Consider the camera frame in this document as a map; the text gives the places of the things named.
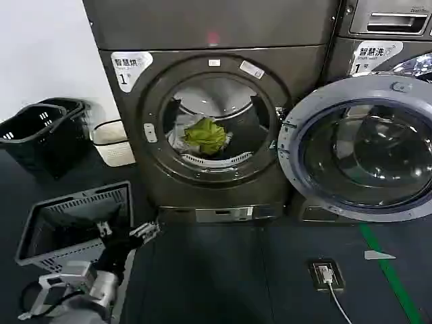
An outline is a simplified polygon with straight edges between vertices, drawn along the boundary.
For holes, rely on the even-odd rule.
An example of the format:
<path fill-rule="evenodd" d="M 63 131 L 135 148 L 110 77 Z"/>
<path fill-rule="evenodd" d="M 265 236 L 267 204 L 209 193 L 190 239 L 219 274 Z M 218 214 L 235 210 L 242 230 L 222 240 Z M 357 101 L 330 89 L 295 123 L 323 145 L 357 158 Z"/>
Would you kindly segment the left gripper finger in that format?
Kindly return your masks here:
<path fill-rule="evenodd" d="M 99 231 L 99 236 L 102 240 L 112 239 L 113 231 L 107 221 L 101 221 L 96 223 L 97 229 Z"/>
<path fill-rule="evenodd" d="M 129 233 L 133 246 L 143 246 L 155 239 L 161 229 L 157 221 L 143 223 Z"/>

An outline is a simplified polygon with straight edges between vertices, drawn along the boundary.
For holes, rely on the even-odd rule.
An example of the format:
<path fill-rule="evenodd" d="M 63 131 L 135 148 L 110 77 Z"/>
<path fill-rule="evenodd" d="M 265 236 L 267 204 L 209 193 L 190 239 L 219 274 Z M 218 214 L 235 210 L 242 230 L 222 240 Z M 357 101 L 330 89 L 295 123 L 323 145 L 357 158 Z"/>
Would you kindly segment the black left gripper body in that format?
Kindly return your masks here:
<path fill-rule="evenodd" d="M 95 263 L 95 269 L 112 273 L 118 279 L 124 279 L 127 257 L 132 250 L 138 248 L 138 238 L 135 236 L 106 237 L 103 244 L 105 248 Z"/>

